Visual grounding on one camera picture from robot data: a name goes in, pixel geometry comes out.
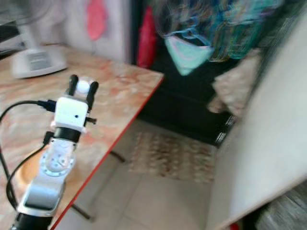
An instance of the doormat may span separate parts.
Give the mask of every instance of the doormat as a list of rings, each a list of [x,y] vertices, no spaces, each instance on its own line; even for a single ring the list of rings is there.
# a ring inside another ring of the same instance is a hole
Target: doormat
[[[130,172],[183,181],[213,181],[215,147],[165,134],[139,133]]]

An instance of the pink item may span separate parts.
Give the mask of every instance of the pink item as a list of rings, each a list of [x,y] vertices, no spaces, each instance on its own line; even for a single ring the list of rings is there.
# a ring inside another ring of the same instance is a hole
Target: pink item
[[[87,32],[92,40],[97,40],[106,30],[107,13],[103,0],[91,0],[87,7]]]

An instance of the table leg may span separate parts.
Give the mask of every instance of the table leg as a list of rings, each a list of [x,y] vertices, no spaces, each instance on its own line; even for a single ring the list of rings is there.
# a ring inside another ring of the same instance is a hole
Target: table leg
[[[110,154],[113,156],[113,157],[116,157],[120,162],[122,163],[125,163],[127,162],[127,160],[122,157],[120,154],[118,154],[117,152],[114,152],[114,151],[111,151]]]
[[[85,219],[93,219],[91,215],[89,215],[86,211],[84,211],[82,208],[79,206],[73,204],[72,209],[74,209],[76,212],[78,212],[81,216],[83,216]]]

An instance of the black cable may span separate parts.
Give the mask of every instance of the black cable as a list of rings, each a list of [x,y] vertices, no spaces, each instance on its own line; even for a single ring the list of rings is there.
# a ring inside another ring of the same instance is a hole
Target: black cable
[[[37,104],[37,103],[38,103],[37,101],[20,101],[20,102],[17,102],[15,104],[12,104],[10,107],[8,107],[6,110],[4,110],[4,112],[0,116],[0,124],[1,124],[4,116],[8,113],[8,111],[10,109],[14,108],[15,106],[18,106],[18,105],[21,105],[21,104]],[[0,161],[1,161],[1,164],[2,164],[2,167],[3,167],[6,179],[8,180],[9,177],[10,177],[10,173],[9,173],[8,166],[7,166],[6,162],[5,162],[4,156],[2,154],[1,147],[0,147]],[[7,196],[8,196],[8,199],[9,199],[10,203],[11,204],[13,203],[12,204],[13,207],[17,206],[17,199],[16,199],[16,195],[14,193],[13,186],[12,186],[11,182],[7,183],[7,187],[9,189],[9,193],[7,193]]]
[[[43,150],[43,148],[46,146],[46,144],[43,144],[38,150],[36,150],[34,153],[32,153],[31,155],[29,155],[29,156],[27,156],[23,161],[21,161],[20,163],[19,163],[19,165],[14,169],[14,171],[11,173],[11,175],[10,175],[10,177],[9,177],[9,179],[8,179],[8,182],[7,182],[7,184],[6,184],[6,196],[8,197],[8,199],[9,199],[9,202],[10,202],[10,204],[12,205],[12,207],[16,210],[16,208],[17,208],[17,205],[18,205],[18,203],[17,203],[17,201],[16,201],[16,203],[13,201],[13,200],[10,200],[10,198],[9,198],[9,193],[10,193],[10,190],[11,190],[11,188],[10,188],[10,184],[12,183],[12,178],[14,177],[14,175],[16,174],[16,172],[18,171],[18,169],[27,161],[27,160],[29,160],[31,157],[33,157],[33,156],[35,156],[36,154],[38,154],[41,150]]]

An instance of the white tiled floor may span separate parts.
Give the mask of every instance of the white tiled floor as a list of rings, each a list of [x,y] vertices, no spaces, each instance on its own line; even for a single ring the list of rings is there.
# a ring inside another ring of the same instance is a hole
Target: white tiled floor
[[[115,151],[130,158],[139,131],[171,133],[136,120]],[[210,185],[128,172],[109,156],[76,204],[93,222],[69,210],[56,230],[204,230]]]

